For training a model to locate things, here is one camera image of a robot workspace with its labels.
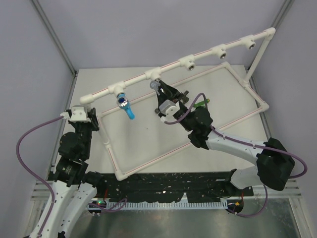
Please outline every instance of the blue object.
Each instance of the blue object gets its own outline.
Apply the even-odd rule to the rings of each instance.
[[[127,113],[128,117],[133,120],[135,118],[133,112],[131,111],[131,107],[130,107],[130,102],[129,100],[127,99],[127,97],[125,96],[124,93],[122,94],[119,94],[118,95],[118,100],[117,100],[117,105],[125,110],[125,112]]]

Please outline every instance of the white tabletop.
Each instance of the white tabletop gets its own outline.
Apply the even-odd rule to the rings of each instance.
[[[171,84],[211,67],[197,66],[194,72],[178,68],[164,73],[162,80]],[[243,65],[233,65],[233,68],[241,77],[246,75]],[[113,83],[127,80],[149,69],[149,67],[81,69],[78,73],[71,105],[78,105],[81,96],[100,91]],[[149,83],[149,81],[143,81],[125,89],[128,99],[132,100],[152,92]],[[211,100],[208,107],[215,127],[222,126],[257,108],[255,100],[224,68],[180,85],[177,89],[181,92],[189,91],[188,105],[198,93],[204,92],[206,97]],[[97,113],[101,113],[115,107],[116,98],[108,95],[95,101],[92,106],[96,108]],[[130,120],[123,110],[103,118],[123,172],[189,142],[187,138],[189,133],[181,125],[166,125],[160,122],[159,117],[154,113],[157,106],[157,98],[154,96],[131,106],[135,114],[134,120]],[[74,131],[74,129],[67,124],[64,133],[68,131]],[[259,115],[227,129],[226,132],[249,139],[266,140]],[[100,173],[113,173],[114,171],[97,132],[93,132],[91,155],[86,162],[89,164],[87,171]],[[140,173],[219,172],[235,168],[243,169],[251,165],[249,162],[229,154],[191,146]]]

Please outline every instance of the cable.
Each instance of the cable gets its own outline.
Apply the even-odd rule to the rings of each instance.
[[[176,121],[173,121],[173,122],[165,122],[165,124],[168,124],[168,125],[173,125],[173,124],[176,124],[176,123],[179,123],[181,122],[191,111],[191,109],[193,108],[195,102],[198,100],[198,98],[200,96],[203,96],[204,98],[204,102],[205,102],[205,106],[206,106],[206,109],[208,109],[208,106],[207,106],[207,103],[206,103],[206,96],[204,93],[200,93],[196,96],[196,98],[194,99],[194,101],[192,102],[192,104],[190,105],[190,107],[188,108],[187,112],[182,116],[180,117],[178,120]],[[251,143],[248,143],[248,142],[244,142],[244,141],[241,141],[241,140],[237,140],[237,139],[234,139],[234,138],[231,138],[229,136],[225,136],[221,133],[219,133],[213,126],[211,126],[211,130],[217,134],[218,136],[221,136],[222,138],[224,139],[228,139],[228,140],[231,140],[231,141],[234,141],[234,142],[237,142],[237,143],[240,143],[240,144],[243,144],[243,145],[247,145],[247,146],[251,146],[253,148],[260,148],[260,149],[263,149],[263,150],[270,150],[270,151],[274,151],[274,152],[277,152],[277,153],[281,153],[281,154],[284,154],[284,155],[288,155],[288,156],[291,156],[293,157],[294,159],[296,159],[297,161],[299,161],[303,166],[304,166],[304,170],[297,174],[297,175],[293,175],[293,176],[290,176],[289,178],[290,179],[295,179],[295,178],[299,178],[303,175],[305,175],[307,173],[307,170],[308,170],[308,167],[307,167],[307,164],[305,163],[305,161],[301,158],[299,158],[297,155],[294,155],[292,153],[289,153],[287,151],[284,151],[284,150],[279,150],[279,149],[275,149],[275,148],[271,148],[271,147],[266,147],[266,146],[261,146],[261,145],[253,145]],[[266,204],[267,204],[267,198],[268,198],[268,195],[267,195],[267,188],[265,185],[264,186],[264,190],[265,190],[265,202],[264,202],[264,205],[262,207],[262,209],[257,212],[256,214],[253,214],[253,215],[244,215],[244,214],[236,214],[237,216],[240,216],[240,217],[254,217],[254,216],[257,216],[259,214],[261,214],[265,207],[266,207]]]
[[[294,159],[299,161],[304,166],[304,170],[301,173],[297,174],[297,175],[290,176],[289,177],[290,179],[299,178],[299,177],[301,177],[301,176],[303,176],[304,174],[307,173],[307,169],[308,169],[307,164],[305,163],[305,161],[303,159],[299,158],[297,155],[294,155],[294,154],[289,153],[289,152],[284,151],[284,150],[279,150],[279,149],[275,149],[275,148],[271,148],[271,147],[267,147],[267,146],[253,145],[252,143],[244,142],[244,141],[241,141],[241,140],[237,140],[237,139],[231,138],[229,136],[225,136],[225,135],[221,134],[220,132],[218,132],[212,126],[211,126],[211,129],[212,129],[212,131],[214,133],[216,133],[218,136],[221,136],[224,139],[228,139],[228,140],[237,142],[237,143],[242,144],[242,145],[247,145],[247,146],[251,146],[251,147],[255,147],[255,148],[260,148],[260,149],[263,149],[263,150],[270,150],[270,151],[274,151],[274,152],[277,152],[277,153],[281,153],[281,154],[293,157]]]
[[[106,189],[105,195],[104,195],[104,203],[105,203],[106,205],[107,205],[107,202],[106,202],[107,195],[108,195],[108,189]]]
[[[267,188],[265,185],[263,185],[264,187],[264,190],[265,190],[265,201],[264,201],[264,204],[263,204],[263,207],[261,208],[260,211],[258,211],[257,213],[255,214],[252,214],[252,215],[245,215],[245,214],[240,214],[240,213],[235,213],[234,211],[232,211],[231,209],[226,209],[228,212],[232,213],[232,214],[235,214],[237,215],[238,217],[246,217],[246,218],[250,218],[250,217],[256,217],[258,215],[260,215],[266,208],[266,205],[267,205],[267,199],[268,199],[268,194],[267,194]]]
[[[120,210],[126,205],[127,201],[128,201],[128,199],[123,198],[123,199],[121,199],[120,201],[118,201],[116,204],[114,204],[114,205],[113,205],[111,208],[109,208],[109,209],[105,209],[103,206],[100,206],[100,205],[95,204],[95,203],[88,203],[88,205],[94,206],[94,207],[98,207],[98,208],[100,208],[103,212],[113,213],[113,212],[118,212],[118,211],[120,211]],[[119,208],[113,210],[113,208],[115,208],[115,207],[116,207],[117,205],[119,205],[121,202],[123,202],[123,204],[122,204]]]
[[[206,109],[208,110],[208,106],[207,106],[207,103],[206,103],[206,96],[205,96],[205,94],[204,94],[204,93],[199,93],[199,94],[196,96],[196,98],[193,100],[192,104],[189,106],[187,112],[186,112],[183,116],[181,116],[181,117],[180,117],[178,120],[176,120],[176,121],[173,121],[173,122],[165,122],[165,124],[167,124],[167,125],[173,125],[173,124],[176,124],[176,123],[181,122],[181,121],[190,113],[190,111],[192,110],[194,104],[196,103],[196,101],[198,100],[198,98],[199,98],[200,96],[203,96],[204,102],[205,102],[205,107],[206,107]],[[251,147],[254,146],[254,147],[256,147],[256,148],[260,148],[260,149],[264,149],[264,150],[270,150],[270,151],[274,151],[274,152],[277,152],[277,153],[281,153],[281,154],[284,154],[284,155],[288,155],[288,156],[293,157],[294,159],[296,159],[297,161],[299,161],[299,162],[304,166],[304,170],[303,170],[301,173],[297,174],[297,175],[290,176],[290,177],[289,177],[290,179],[299,178],[299,177],[301,177],[301,176],[303,176],[304,174],[307,173],[307,169],[308,169],[307,164],[305,163],[305,161],[304,161],[303,159],[299,158],[297,155],[294,155],[294,154],[289,153],[289,152],[284,151],[284,150],[279,150],[279,149],[275,149],[275,148],[271,148],[271,147],[266,147],[266,146],[261,146],[261,145],[253,145],[252,143],[244,142],[244,141],[241,141],[241,140],[237,140],[237,139],[231,138],[231,137],[229,137],[229,136],[225,136],[225,135],[219,133],[218,131],[216,131],[216,129],[215,129],[214,127],[212,127],[212,126],[211,126],[211,129],[212,129],[212,131],[213,131],[214,133],[216,133],[218,136],[221,136],[222,138],[225,138],[225,139],[228,139],[228,140],[231,140],[231,141],[234,141],[234,142],[243,144],[243,145],[248,145],[248,146],[251,146]]]
[[[20,164],[22,165],[22,167],[23,167],[27,172],[29,172],[33,177],[35,177],[37,180],[41,181],[41,182],[49,189],[49,191],[50,191],[50,193],[51,193],[51,196],[52,196],[52,201],[51,201],[51,205],[50,205],[49,211],[48,211],[48,213],[46,214],[46,216],[45,216],[45,218],[44,218],[44,220],[43,220],[43,223],[42,223],[42,225],[41,225],[41,227],[40,227],[40,229],[39,229],[39,232],[38,232],[37,237],[39,237],[39,236],[41,235],[41,233],[42,233],[42,231],[43,231],[43,228],[44,228],[44,226],[45,226],[45,224],[46,224],[46,222],[47,222],[47,220],[48,220],[48,218],[49,218],[49,216],[50,216],[50,214],[51,214],[51,212],[52,212],[52,209],[53,209],[53,206],[54,206],[54,201],[55,201],[55,195],[54,195],[54,191],[53,191],[53,189],[51,188],[51,186],[50,186],[44,179],[42,179],[40,176],[38,176],[36,173],[34,173],[34,172],[33,172],[29,167],[27,167],[27,165],[23,162],[23,160],[22,160],[22,158],[21,158],[21,155],[20,155],[20,145],[21,145],[22,140],[23,140],[28,134],[30,134],[31,132],[35,131],[36,129],[38,129],[38,128],[42,127],[42,126],[45,126],[45,125],[51,124],[51,123],[53,123],[53,122],[55,122],[55,121],[58,121],[58,120],[60,120],[60,119],[62,119],[62,118],[63,118],[63,116],[57,117],[57,118],[55,118],[55,119],[53,119],[53,120],[47,121],[47,122],[45,122],[45,123],[42,123],[42,124],[40,124],[40,125],[37,125],[36,127],[32,128],[32,129],[30,129],[30,130],[28,130],[26,133],[24,133],[24,134],[20,137],[20,139],[18,140],[18,142],[17,142],[17,144],[16,144],[16,147],[15,147],[16,156],[17,156],[17,158],[18,158],[18,161],[19,161]]]
[[[212,190],[210,190],[210,189],[208,189],[207,191],[208,191],[208,193],[211,192],[212,194],[216,195],[217,197],[223,198],[223,199],[228,199],[228,198],[231,198],[231,197],[232,197],[232,196],[223,197],[223,196],[221,196],[221,195],[215,193],[214,191],[212,191]]]
[[[207,106],[207,103],[206,103],[206,96],[205,96],[204,93],[200,93],[200,94],[198,94],[198,95],[196,96],[196,98],[193,100],[192,104],[189,106],[187,112],[185,112],[184,115],[182,115],[182,116],[181,116],[179,119],[177,119],[176,121],[173,121],[173,122],[167,122],[167,121],[166,121],[165,124],[167,124],[167,125],[174,125],[174,124],[177,124],[177,123],[181,122],[181,121],[190,113],[190,111],[192,110],[193,106],[195,105],[196,101],[198,100],[198,98],[199,98],[200,96],[203,96],[204,102],[205,102],[205,107],[206,107],[206,109],[208,110],[208,106]]]

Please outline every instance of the lavender wall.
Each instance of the lavender wall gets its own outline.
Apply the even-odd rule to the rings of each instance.
[[[263,31],[283,2],[40,0],[77,69],[164,65]],[[227,60],[249,65],[256,51],[231,49]],[[198,64],[219,62],[214,57]]]
[[[261,96],[268,102],[268,124],[285,147],[308,164],[299,179],[309,208],[317,196],[317,1],[295,1],[256,70]],[[317,224],[317,213],[312,213]]]
[[[59,116],[72,76],[27,0],[6,0],[0,7],[0,236],[21,238],[35,180],[15,155],[28,129]],[[53,152],[58,123],[22,143],[27,165],[41,176]]]

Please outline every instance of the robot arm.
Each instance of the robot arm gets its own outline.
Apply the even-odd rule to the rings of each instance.
[[[295,166],[291,156],[273,151],[286,151],[276,139],[268,142],[252,141],[216,130],[212,126],[212,118],[206,107],[191,110],[185,106],[188,98],[177,89],[165,84],[162,80],[152,81],[150,87],[155,89],[158,98],[156,112],[166,124],[180,123],[186,131],[191,143],[197,148],[218,150],[249,161],[254,166],[244,170],[233,170],[231,183],[238,189],[264,184],[274,190],[283,190]]]
[[[54,205],[50,210],[51,195],[29,238],[69,237],[88,202],[95,197],[98,189],[102,190],[106,186],[101,174],[85,174],[88,164],[84,161],[89,159],[92,131],[99,130],[96,110],[93,108],[87,112],[84,107],[75,106],[66,113],[69,114],[69,123],[75,128],[75,132],[68,132],[60,139],[58,152],[61,159],[56,166],[52,187]]]

